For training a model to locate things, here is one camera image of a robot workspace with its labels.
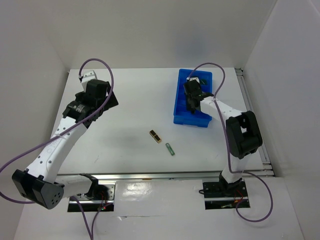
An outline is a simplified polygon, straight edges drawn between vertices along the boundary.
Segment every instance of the blue plastic container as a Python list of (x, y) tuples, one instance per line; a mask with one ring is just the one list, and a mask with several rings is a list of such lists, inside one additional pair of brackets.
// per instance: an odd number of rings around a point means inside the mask
[[(211, 116), (199, 111), (195, 111), (195, 114), (187, 111), (184, 83), (187, 81), (187, 77), (189, 76), (191, 71), (192, 70), (188, 69), (179, 70), (178, 85), (176, 87), (173, 112), (173, 122), (175, 124), (186, 124), (207, 128), (209, 122), (212, 120)], [(203, 92), (212, 93), (212, 72), (195, 71), (192, 77), (199, 78), (201, 89)]]

